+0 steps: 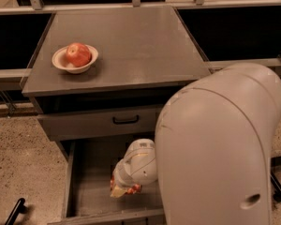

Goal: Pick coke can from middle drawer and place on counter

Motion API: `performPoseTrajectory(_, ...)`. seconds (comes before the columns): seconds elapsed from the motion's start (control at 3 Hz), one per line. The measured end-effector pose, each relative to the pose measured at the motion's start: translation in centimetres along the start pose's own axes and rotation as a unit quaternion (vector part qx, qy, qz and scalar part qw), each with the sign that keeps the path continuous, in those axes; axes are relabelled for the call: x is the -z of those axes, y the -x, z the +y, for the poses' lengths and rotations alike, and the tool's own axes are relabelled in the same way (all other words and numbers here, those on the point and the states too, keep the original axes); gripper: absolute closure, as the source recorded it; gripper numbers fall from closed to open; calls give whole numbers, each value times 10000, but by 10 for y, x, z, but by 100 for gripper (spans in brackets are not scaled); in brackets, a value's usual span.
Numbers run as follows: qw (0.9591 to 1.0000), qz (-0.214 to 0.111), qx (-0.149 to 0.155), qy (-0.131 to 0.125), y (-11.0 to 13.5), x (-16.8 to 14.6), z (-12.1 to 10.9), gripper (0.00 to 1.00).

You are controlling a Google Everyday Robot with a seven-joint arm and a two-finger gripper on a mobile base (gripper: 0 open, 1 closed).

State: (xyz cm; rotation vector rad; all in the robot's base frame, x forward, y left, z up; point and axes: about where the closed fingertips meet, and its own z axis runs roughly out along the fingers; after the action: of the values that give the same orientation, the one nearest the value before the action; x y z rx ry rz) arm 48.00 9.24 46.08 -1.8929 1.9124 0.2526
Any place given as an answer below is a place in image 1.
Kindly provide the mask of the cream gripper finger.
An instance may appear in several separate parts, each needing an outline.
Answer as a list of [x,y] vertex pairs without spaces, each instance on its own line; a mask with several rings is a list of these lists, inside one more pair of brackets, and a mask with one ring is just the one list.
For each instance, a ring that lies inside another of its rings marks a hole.
[[112,189],[111,189],[111,197],[112,198],[120,198],[123,195],[126,194],[126,189],[125,188],[121,188],[117,185],[115,185]]

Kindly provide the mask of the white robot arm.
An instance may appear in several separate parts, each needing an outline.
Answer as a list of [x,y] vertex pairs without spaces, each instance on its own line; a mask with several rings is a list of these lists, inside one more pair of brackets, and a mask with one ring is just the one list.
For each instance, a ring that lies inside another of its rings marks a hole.
[[167,225],[272,225],[271,149],[281,80],[241,63],[193,82],[166,103],[153,140],[128,147],[112,196],[159,184]]

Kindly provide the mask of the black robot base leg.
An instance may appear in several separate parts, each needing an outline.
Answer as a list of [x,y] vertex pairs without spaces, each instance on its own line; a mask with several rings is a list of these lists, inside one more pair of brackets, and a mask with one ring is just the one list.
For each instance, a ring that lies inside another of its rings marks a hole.
[[273,198],[276,202],[281,203],[281,183],[274,174],[277,167],[281,166],[281,156],[271,159],[271,183],[274,186]]

